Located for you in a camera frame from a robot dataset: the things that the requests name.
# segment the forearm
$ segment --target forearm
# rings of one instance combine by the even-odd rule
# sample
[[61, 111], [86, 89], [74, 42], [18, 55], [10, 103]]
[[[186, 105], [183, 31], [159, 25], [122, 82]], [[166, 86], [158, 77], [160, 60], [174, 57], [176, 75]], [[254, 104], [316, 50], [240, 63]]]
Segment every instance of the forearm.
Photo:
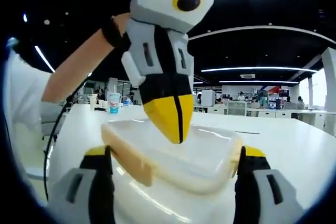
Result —
[[57, 103], [64, 100], [112, 50], [99, 29], [50, 76], [42, 101]]

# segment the black cable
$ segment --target black cable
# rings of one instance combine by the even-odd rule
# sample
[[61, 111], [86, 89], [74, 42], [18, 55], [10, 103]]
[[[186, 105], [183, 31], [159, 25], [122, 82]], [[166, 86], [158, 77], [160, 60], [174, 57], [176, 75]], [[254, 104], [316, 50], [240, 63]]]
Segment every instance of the black cable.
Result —
[[89, 79], [89, 77], [87, 77], [76, 89], [75, 91], [71, 94], [70, 99], [68, 99], [68, 101], [66, 102], [66, 104], [63, 106], [61, 112], [59, 113], [55, 125], [52, 128], [48, 143], [47, 143], [47, 148], [46, 148], [46, 152], [45, 152], [45, 156], [44, 156], [44, 162], [43, 162], [43, 186], [44, 186], [44, 192], [46, 194], [46, 198], [47, 200], [49, 200], [49, 195], [48, 195], [48, 189], [47, 189], [47, 161], [48, 161], [48, 153], [49, 153], [49, 149], [51, 146], [51, 142], [54, 136], [54, 133], [56, 131], [57, 125], [59, 123], [59, 121], [61, 120], [61, 117], [63, 115], [63, 113], [66, 110], [67, 105], [69, 105], [70, 101], [74, 98], [74, 95], [77, 93], [77, 91], [84, 85], [84, 83]]

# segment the black ceiling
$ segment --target black ceiling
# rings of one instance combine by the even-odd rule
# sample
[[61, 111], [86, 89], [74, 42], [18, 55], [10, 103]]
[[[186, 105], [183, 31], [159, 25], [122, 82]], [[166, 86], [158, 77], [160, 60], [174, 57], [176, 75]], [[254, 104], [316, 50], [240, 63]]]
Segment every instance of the black ceiling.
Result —
[[[15, 36], [25, 44], [23, 58], [32, 66], [50, 71], [37, 54], [39, 46], [49, 63], [57, 68], [78, 46], [112, 15], [126, 12], [130, 0], [32, 0], [16, 21]], [[287, 26], [301, 28], [336, 40], [334, 0], [215, 0], [203, 21], [189, 32], [189, 37], [209, 31], [246, 26]], [[28, 22], [22, 15], [26, 13]], [[195, 74], [218, 86], [222, 80], [241, 80], [240, 74], [254, 73], [258, 80], [287, 81], [293, 71], [222, 71], [203, 69], [228, 67], [297, 67], [303, 68], [322, 53], [329, 41], [298, 31], [249, 29], [230, 31], [191, 40], [188, 50], [195, 59]], [[122, 50], [112, 52], [94, 71], [92, 79], [109, 77], [127, 79], [120, 62]], [[320, 69], [319, 61], [312, 69]], [[307, 77], [305, 73], [294, 81]]]

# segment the robot eye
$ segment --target robot eye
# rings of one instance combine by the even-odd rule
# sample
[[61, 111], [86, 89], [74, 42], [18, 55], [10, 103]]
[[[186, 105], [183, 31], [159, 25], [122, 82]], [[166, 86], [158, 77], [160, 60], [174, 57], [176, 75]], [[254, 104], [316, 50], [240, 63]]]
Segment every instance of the robot eye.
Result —
[[183, 12], [195, 10], [200, 4], [201, 0], [173, 0], [174, 8]]

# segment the container lid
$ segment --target container lid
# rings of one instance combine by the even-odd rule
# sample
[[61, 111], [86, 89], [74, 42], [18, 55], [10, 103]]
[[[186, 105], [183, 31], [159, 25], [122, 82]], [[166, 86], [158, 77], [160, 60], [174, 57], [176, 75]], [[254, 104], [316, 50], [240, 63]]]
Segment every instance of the container lid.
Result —
[[157, 176], [198, 194], [225, 186], [242, 146], [233, 131], [193, 124], [186, 141], [172, 144], [148, 119], [107, 122], [102, 137], [120, 165], [142, 184], [151, 186]]

